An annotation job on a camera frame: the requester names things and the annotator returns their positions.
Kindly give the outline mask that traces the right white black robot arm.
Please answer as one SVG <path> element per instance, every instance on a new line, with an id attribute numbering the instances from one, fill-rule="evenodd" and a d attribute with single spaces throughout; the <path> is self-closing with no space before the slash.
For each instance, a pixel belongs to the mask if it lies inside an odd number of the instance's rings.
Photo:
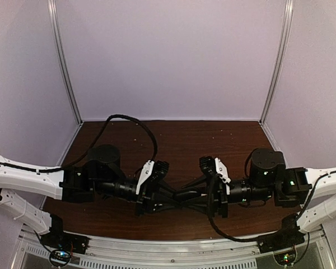
<path id="1" fill-rule="evenodd" d="M 336 167 L 287 168 L 283 153 L 271 149 L 250 153 L 242 180 L 231 180 L 227 166 L 217 157 L 201 157 L 199 167 L 203 175 L 176 197 L 184 207 L 207 214 L 214 230 L 227 239 L 233 237 L 221 231 L 212 217 L 227 217 L 229 204 L 249 207 L 254 201 L 272 198 L 277 207 L 301 206 L 299 213 L 283 219 L 279 231 L 255 238 L 262 241 L 276 237 L 276 243 L 284 248 L 336 217 Z"/>

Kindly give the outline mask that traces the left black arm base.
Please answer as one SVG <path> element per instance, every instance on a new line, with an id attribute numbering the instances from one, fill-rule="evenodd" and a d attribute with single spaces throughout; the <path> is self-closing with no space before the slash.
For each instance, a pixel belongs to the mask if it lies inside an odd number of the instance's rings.
<path id="1" fill-rule="evenodd" d="M 49 232 L 41 236 L 41 242 L 52 248 L 85 254 L 89 238 L 83 235 L 65 232 L 63 230 L 63 220 L 54 214 L 50 214 L 50 217 L 51 226 Z"/>

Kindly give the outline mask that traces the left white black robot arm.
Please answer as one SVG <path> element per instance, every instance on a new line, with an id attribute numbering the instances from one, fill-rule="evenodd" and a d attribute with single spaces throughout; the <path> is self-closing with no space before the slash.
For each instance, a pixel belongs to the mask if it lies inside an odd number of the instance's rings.
<path id="1" fill-rule="evenodd" d="M 90 149 L 82 166 L 43 167 L 0 155 L 0 209 L 63 249 L 69 236 L 62 219 L 33 206 L 18 191 L 69 203 L 92 202 L 101 194 L 135 203 L 137 215 L 155 213 L 181 207 L 176 192 L 164 182 L 168 168 L 167 162 L 149 160 L 138 179 L 128 178 L 120 168 L 120 152 L 112 145 Z"/>

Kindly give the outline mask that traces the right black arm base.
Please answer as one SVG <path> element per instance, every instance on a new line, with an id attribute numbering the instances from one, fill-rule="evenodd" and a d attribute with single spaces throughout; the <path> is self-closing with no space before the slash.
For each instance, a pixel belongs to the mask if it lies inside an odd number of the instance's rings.
<path id="1" fill-rule="evenodd" d="M 296 222 L 297 214 L 282 219 L 281 229 L 272 234 L 259 237 L 257 241 L 260 253 L 274 252 L 280 249 L 291 248 L 305 242 L 304 233 Z"/>

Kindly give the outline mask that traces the black earbud charging case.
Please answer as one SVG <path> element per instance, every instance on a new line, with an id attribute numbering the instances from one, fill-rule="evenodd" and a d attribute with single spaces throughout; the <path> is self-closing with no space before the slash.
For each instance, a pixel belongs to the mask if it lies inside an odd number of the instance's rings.
<path id="1" fill-rule="evenodd" d="M 202 193 L 199 190 L 186 189 L 186 190 L 180 190 L 180 191 L 175 192 L 175 194 L 173 195 L 173 198 L 176 202 L 183 203 L 191 199 L 200 198 L 204 196 L 206 196 L 206 194 Z"/>

